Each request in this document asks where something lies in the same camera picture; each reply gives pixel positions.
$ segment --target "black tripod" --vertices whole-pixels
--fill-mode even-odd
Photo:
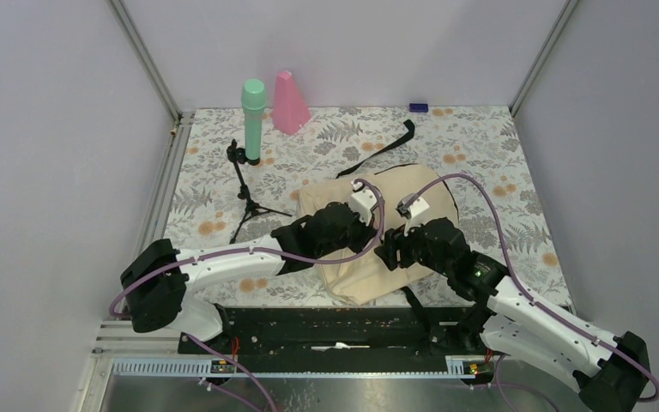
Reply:
[[[226,156],[228,161],[233,163],[233,168],[236,170],[236,174],[239,176],[239,182],[241,183],[241,188],[239,189],[238,198],[246,201],[246,207],[244,208],[244,217],[241,218],[239,222],[239,227],[236,228],[236,232],[233,232],[231,240],[228,242],[229,245],[236,243],[236,236],[239,235],[239,230],[244,226],[248,220],[260,216],[266,215],[267,213],[278,213],[279,215],[289,216],[289,213],[280,212],[279,210],[264,208],[257,202],[254,202],[251,199],[251,193],[249,192],[249,186],[246,185],[244,181],[244,175],[241,174],[241,169],[239,168],[239,163],[242,165],[246,163],[246,150],[244,148],[237,147],[236,139],[231,141],[231,145],[226,149]]]

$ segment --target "white wall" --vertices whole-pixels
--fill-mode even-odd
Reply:
[[[659,378],[659,2],[583,1],[517,124],[577,309]]]
[[[125,3],[186,111],[282,69],[311,106],[508,105],[565,0]]]
[[[72,402],[170,124],[105,1],[0,2],[0,411]]]

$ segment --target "floral pattern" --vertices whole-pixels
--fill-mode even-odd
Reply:
[[[410,113],[404,107],[325,107],[311,109],[311,120],[297,134],[275,129],[264,114],[262,157],[257,167],[241,167],[253,198],[268,208],[295,213],[302,185],[333,179],[338,172],[377,152],[405,132],[410,118],[415,137],[376,156],[357,173],[380,172],[405,163],[421,163],[438,174],[466,173],[490,193],[502,220],[516,272],[532,288],[558,305],[570,295],[559,269],[539,198],[532,185],[514,122],[506,107],[434,107]],[[243,143],[240,109],[201,109],[181,166],[166,237],[176,247],[205,249],[225,245],[239,224],[244,202],[236,197],[239,181],[226,158],[232,138]],[[447,182],[459,208],[461,229],[475,249],[503,261],[493,218],[481,195],[463,180]],[[296,217],[262,215],[244,224],[238,242],[269,233]],[[425,306],[467,306],[440,275],[410,287]],[[244,279],[207,288],[200,295],[226,306],[347,306],[331,298],[314,269],[272,279]],[[370,306],[406,306],[397,291]]]

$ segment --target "canvas bag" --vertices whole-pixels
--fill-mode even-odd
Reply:
[[[413,137],[414,125],[412,122],[407,121],[406,126],[409,130],[407,135],[374,155],[379,155],[410,140]],[[375,174],[340,177],[355,171],[363,162],[338,174],[338,179],[316,185],[307,185],[300,189],[299,215],[313,215],[330,202],[346,202],[353,193],[350,181],[363,178],[376,185],[383,194],[385,200],[385,225],[381,230],[384,233],[389,228],[400,227],[406,223],[406,219],[400,216],[396,210],[397,204],[408,194],[417,192],[438,177],[438,174],[431,168],[415,164],[392,167]],[[445,184],[435,185],[426,191],[423,194],[423,199],[430,206],[427,212],[429,221],[447,217],[454,225],[458,226],[458,207]],[[377,224],[379,220],[377,210],[374,216]],[[353,251],[345,248],[330,253],[323,258],[347,258],[354,254]],[[322,277],[329,294],[338,300],[356,305],[365,304],[432,273],[430,269],[419,264],[414,264],[407,269],[390,271],[374,252],[369,252],[359,259],[345,264],[322,264],[316,265],[315,268]]]

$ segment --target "metal floor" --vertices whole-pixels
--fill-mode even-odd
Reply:
[[[585,411],[577,394],[533,367],[508,360],[502,381],[535,387],[552,398],[559,410]],[[510,410],[498,391],[458,388],[459,380],[446,379],[262,379],[280,411],[408,412],[443,410],[486,412]],[[224,388],[260,408],[268,405],[249,379],[235,379]],[[518,410],[553,410],[543,399],[523,391],[505,390]],[[244,404],[216,391],[207,392],[190,378],[112,376],[102,412],[213,412],[251,411]]]

